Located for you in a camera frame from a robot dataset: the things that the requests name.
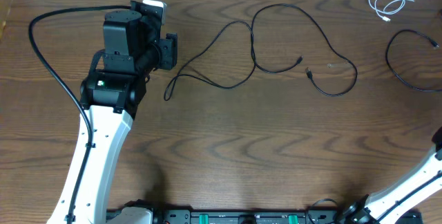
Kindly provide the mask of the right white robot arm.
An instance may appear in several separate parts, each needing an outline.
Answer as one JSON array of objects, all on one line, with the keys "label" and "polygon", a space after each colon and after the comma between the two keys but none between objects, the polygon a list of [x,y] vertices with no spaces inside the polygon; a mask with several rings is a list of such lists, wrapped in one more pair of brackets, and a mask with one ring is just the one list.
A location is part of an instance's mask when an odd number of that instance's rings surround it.
[{"label": "right white robot arm", "polygon": [[337,223],[397,222],[404,213],[441,190],[441,130],[433,146],[411,171],[388,188],[368,194],[336,217]]}]

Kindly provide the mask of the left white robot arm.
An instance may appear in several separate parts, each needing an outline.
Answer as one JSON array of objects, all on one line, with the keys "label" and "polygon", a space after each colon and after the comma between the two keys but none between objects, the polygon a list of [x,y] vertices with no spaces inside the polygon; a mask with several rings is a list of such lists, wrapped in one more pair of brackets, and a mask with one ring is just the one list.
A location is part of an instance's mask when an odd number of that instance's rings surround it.
[{"label": "left white robot arm", "polygon": [[133,6],[106,14],[104,48],[81,83],[85,112],[68,177],[49,223],[105,223],[122,145],[151,71],[177,61],[177,35],[160,37],[164,8]]}]

